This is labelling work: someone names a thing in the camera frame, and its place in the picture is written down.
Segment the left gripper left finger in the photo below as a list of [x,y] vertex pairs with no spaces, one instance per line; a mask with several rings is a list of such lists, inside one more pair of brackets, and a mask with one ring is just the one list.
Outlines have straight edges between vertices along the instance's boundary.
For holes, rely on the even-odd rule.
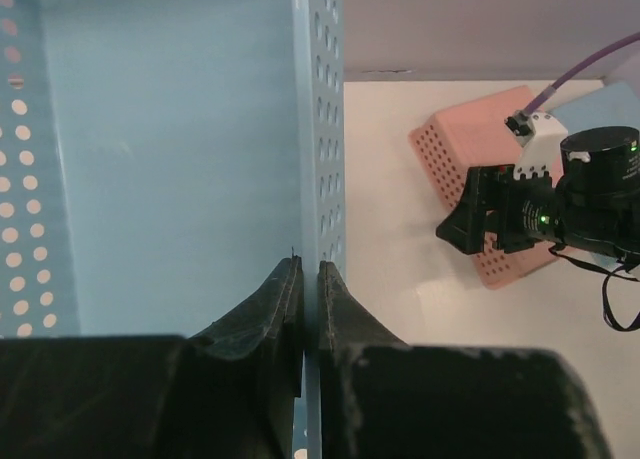
[[281,260],[193,337],[5,339],[5,458],[288,458],[304,275]]

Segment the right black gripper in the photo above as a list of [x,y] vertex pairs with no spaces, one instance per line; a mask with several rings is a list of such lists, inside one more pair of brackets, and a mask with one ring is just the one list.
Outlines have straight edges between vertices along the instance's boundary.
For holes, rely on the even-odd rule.
[[514,176],[512,165],[470,168],[457,205],[437,226],[436,237],[464,255],[484,251],[485,233],[505,253],[541,242],[562,244],[558,197],[549,173]]

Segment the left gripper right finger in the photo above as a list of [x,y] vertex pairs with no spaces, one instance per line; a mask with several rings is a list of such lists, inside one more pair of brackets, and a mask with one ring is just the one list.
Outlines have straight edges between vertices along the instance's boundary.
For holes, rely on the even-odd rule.
[[326,458],[607,458],[575,370],[545,349],[409,345],[349,292],[318,279]]

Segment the pink plastic basket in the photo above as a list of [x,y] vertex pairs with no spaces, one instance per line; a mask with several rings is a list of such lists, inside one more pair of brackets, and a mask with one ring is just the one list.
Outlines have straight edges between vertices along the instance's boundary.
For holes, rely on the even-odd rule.
[[[504,120],[532,98],[527,86],[486,95],[435,112],[409,134],[411,147],[446,212],[457,205],[470,167],[515,163],[520,146]],[[484,251],[471,257],[489,289],[502,288],[555,260],[548,243],[506,254],[492,248],[495,238],[486,234]]]

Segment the blue plastic basket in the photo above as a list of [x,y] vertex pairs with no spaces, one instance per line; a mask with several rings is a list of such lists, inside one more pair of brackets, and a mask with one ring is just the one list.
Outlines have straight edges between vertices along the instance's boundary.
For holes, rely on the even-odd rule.
[[345,262],[343,0],[1,0],[1,343],[190,338],[292,256],[292,454]]
[[570,134],[606,126],[639,129],[639,99],[625,82],[616,82],[562,104],[551,114]]

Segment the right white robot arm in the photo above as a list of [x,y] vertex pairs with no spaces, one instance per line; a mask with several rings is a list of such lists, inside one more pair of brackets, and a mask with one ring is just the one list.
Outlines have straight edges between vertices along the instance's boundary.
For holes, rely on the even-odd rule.
[[485,237],[506,254],[548,242],[608,256],[630,273],[639,267],[639,132],[607,126],[569,135],[556,147],[562,176],[514,164],[467,172],[458,204],[436,235],[465,255]]

